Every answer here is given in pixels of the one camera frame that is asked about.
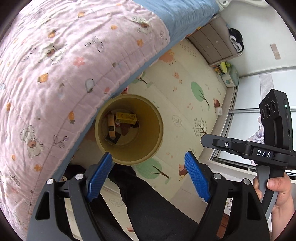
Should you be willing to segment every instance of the floor mat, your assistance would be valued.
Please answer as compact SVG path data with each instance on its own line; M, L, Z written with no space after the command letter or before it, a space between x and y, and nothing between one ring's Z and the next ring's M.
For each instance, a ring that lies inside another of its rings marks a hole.
M222 106L226 86L196 48L183 40L149 67L140 79L133 81L128 92L147 98L162 117L164 134L160 149L153 158L133 168L137 176L170 201L190 178L184 166L184 154L189 150L197 157L201 154L200 138L211 133L217 119L215 107ZM72 163L87 168L102 155L92 127ZM118 187L107 180L102 195L123 230L132 232Z

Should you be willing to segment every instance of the tree print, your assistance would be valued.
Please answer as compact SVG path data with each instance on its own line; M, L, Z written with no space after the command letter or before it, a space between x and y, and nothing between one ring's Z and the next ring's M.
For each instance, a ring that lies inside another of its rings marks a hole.
M124 205L124 202L119 200L119 199L109 199L109 201L114 205L114 206L117 206L117 207L121 207Z
M136 169L144 178L147 179L155 179L159 175L162 175L167 178L165 184L167 184L170 180L170 177L161 171L161 164L154 158L150 158L147 161L136 165Z
M203 136L207 132L207 122L202 118L200 120L194 119L193 131L197 137Z
M189 150L192 151L192 153L193 153L194 155L196 155L196 152L195 152L194 149L192 149L191 147L189 147Z
M222 94L221 94L221 91L220 91L218 88L217 88L217 90L218 90L219 94L222 95Z
M133 83L136 84L136 83L138 83L139 81L142 81L142 82L144 82L144 83L146 84L146 87L149 88L153 83L152 83L152 82L147 83L145 80L143 80L143 77L145 76L145 74L146 74L145 71L143 71L143 75L142 75L140 78L135 79L135 80L133 81Z
M172 119L173 119L173 122L175 124L175 126L177 127L181 127L182 126L182 120L180 117L176 116L176 115L173 115L172 116Z
M205 102L206 102L207 105L208 105L208 106L207 106L207 110L209 111L209 109L210 109L210 104L209 104L209 102L206 100L205 95L204 95L204 92L203 92L202 88L198 85L198 83L196 83L196 82L191 82L191 90L192 90L192 93L193 93L194 97L195 97L198 101L202 102L202 101L205 100Z

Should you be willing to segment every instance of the drawer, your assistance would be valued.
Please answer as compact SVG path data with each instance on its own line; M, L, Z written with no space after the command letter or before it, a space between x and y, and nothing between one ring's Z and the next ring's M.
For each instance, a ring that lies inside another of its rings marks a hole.
M222 38L222 40L224 41L224 43L226 44L226 46L228 47L232 55L236 55L237 51L230 41L229 30L226 26L226 22L224 21L224 19L221 16L219 16L215 18L213 21L211 21L209 24L217 32L220 38Z
M227 58L232 55L222 38L210 24L204 26L201 31L211 41L222 58Z
M207 60L208 63L213 63L214 61L209 57L209 55L204 51L204 49L200 46L200 44L190 36L188 38L192 44L198 49L198 51L202 54L202 56Z
M199 43L199 45L203 48L203 50L208 54L211 58L212 63L221 60L221 55L215 49L214 45L210 42L210 40L201 32L197 31L192 37Z

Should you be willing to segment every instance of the leg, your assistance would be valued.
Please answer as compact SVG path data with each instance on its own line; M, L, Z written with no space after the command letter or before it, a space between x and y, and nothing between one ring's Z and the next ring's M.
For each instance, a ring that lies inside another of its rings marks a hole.
M198 224L138 178L132 167L115 164L109 179L119 186L140 241L192 240Z

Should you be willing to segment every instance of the screw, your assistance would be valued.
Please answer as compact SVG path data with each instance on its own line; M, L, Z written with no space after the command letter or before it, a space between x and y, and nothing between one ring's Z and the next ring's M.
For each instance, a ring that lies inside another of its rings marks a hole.
M53 180L52 178L50 178L50 179L48 179L48 180L46 181L46 183L47 183L48 185L53 184L53 183L54 183L54 180Z
M215 178L215 179L221 179L222 176L221 176L220 173L215 173L215 174L214 174L214 178Z
M83 174L82 173L79 173L75 176L75 179L76 180L81 180L83 178Z
M244 179L244 184L250 185L251 184L251 181L249 179Z

